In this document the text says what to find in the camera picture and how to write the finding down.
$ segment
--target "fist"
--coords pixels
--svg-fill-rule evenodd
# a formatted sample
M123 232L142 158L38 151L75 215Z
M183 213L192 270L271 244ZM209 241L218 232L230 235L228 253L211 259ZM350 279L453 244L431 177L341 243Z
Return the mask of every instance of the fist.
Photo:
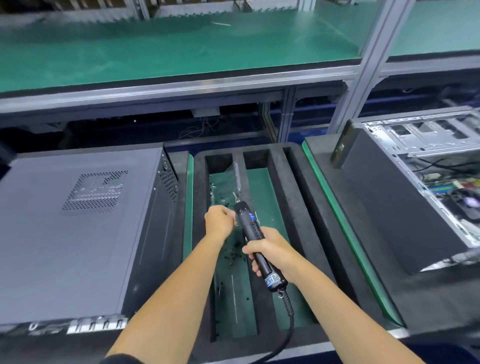
M235 224L235 212L223 205L210 206L205 214L205 234L207 237L223 242L232 233Z

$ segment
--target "screwdriver handle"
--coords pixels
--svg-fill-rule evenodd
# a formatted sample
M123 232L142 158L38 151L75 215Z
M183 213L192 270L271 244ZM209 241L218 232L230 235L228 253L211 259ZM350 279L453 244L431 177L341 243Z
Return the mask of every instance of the screwdriver handle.
M235 204L235 213L237 214L237 221L243 230L247 242L250 240L261 240L265 238L260 230L260 226L258 226L255 215L245 201L239 201ZM262 253L253 253L253 257L255 258L258 269L262 273L262 277L271 292L284 290L287 287L288 282L280 269L266 260Z

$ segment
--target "perforated vent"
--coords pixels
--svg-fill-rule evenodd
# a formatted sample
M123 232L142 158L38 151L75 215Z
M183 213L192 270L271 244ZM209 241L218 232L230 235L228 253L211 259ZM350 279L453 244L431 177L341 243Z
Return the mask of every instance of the perforated vent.
M172 200L175 200L177 197L176 188L178 188L178 186L175 187L177 185L177 181L175 180L175 175L173 173L171 166L165 163L166 163L166 160L162 162L162 167L163 167L161 170L162 182L167 188L168 193L170 194L170 197L172 198Z
M120 196L127 170L80 175L63 211L110 212Z

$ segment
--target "green edge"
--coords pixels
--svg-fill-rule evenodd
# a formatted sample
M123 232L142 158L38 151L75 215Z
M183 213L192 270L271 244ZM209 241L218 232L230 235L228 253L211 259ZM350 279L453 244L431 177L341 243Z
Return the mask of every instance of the green edge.
M330 207L333 209L333 212L335 213L335 216L343 230L343 233L347 237L348 243L350 244L350 247L352 248L353 253L357 257L357 260L360 264L360 267L363 273L367 277L367 281L369 282L370 287L373 290L373 293L375 294L377 300L380 303L380 306L384 314L396 325L405 327L405 324L403 323L402 319L400 318L400 315L396 311L392 301L388 297L388 293L383 287L383 284L380 282L380 279L378 278L377 273L373 269L365 251L363 250L362 245L357 239L357 236L353 231L352 226L348 222L347 217L345 216L342 208L340 207L340 204L338 203L332 189L328 185L328 182L325 179L325 176L323 175L322 171L320 171L320 168L318 168L318 165L315 162L315 158L313 157L312 151L310 150L306 141L303 142L302 148L305 155L307 156L307 159L313 169L313 172L315 173L315 176L317 177L317 180L323 192L325 193L325 196L328 200L328 203L330 204Z
M193 225L193 157L188 155L187 191L185 194L185 224L183 225L183 260L192 252Z

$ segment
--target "black electric screwdriver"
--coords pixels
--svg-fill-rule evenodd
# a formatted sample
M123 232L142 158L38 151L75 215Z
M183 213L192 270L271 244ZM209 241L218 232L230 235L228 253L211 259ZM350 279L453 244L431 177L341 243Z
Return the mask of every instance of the black electric screwdriver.
M250 240L264 239L265 237L260 230L260 226L258 226L257 219L248 207L248 204L245 201L240 201L235 192L233 195L235 196L235 213L237 214L237 222L241 226L247 242ZM285 279L280 269L266 260L262 253L253 253L253 257L257 262L258 269L262 273L262 278L265 280L269 291L278 292L279 297L283 299L288 316L290 317L290 329L288 330L288 334L283 342L271 353L251 363L259 364L266 362L267 360L278 355L278 353L280 353L287 346L293 334L294 319L293 308L287 294L288 281Z
M238 223L240 224L247 242L250 240L264 239L264 235L258 226L255 215L251 212L248 204L235 195L235 213L237 214ZM283 276L280 269L265 259L262 253L253 253L253 257L257 262L258 269L262 273L270 292L280 292L287 288L288 282Z

